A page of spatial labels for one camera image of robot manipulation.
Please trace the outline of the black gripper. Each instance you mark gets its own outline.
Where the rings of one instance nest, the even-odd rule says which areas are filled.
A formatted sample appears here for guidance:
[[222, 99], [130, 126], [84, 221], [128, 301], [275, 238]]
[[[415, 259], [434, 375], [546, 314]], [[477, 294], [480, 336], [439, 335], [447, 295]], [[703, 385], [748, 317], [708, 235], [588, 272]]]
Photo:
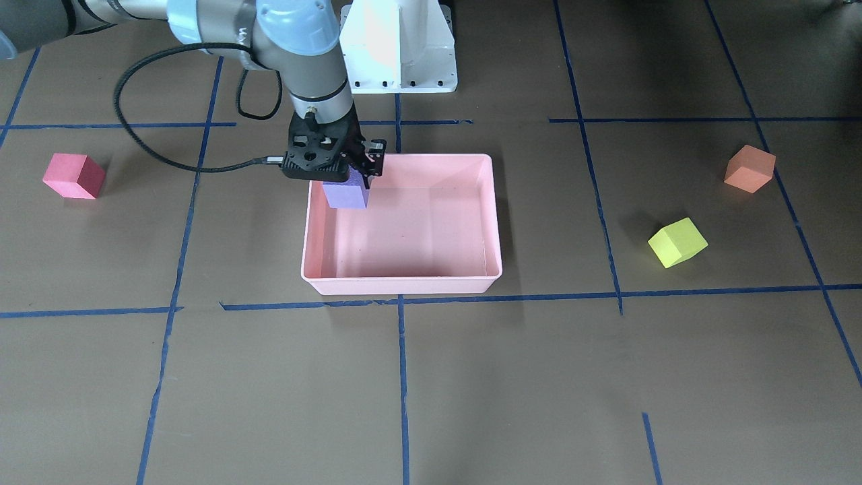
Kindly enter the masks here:
[[372, 178], [384, 172], [387, 141], [364, 141], [354, 108], [332, 123], [318, 123], [314, 115], [310, 118], [294, 113], [290, 119], [283, 174], [290, 179], [342, 183], [354, 169], [370, 190]]

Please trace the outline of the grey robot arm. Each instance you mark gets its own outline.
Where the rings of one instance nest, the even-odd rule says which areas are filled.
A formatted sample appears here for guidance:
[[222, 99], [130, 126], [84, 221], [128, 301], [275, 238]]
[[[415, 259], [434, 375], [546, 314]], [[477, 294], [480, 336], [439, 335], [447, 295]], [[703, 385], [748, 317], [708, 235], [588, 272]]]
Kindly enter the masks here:
[[205, 172], [152, 150], [121, 110], [121, 92], [133, 74], [158, 59], [201, 51], [236, 59], [245, 71], [274, 71], [280, 92], [290, 95], [294, 112], [286, 153], [249, 165], [273, 164], [291, 179], [360, 179], [366, 189], [382, 174], [386, 142], [362, 135], [329, 1], [3, 1], [2, 56], [13, 59], [56, 40], [132, 21], [166, 22], [179, 41], [128, 68], [112, 96], [118, 122], [149, 156], [173, 168]]

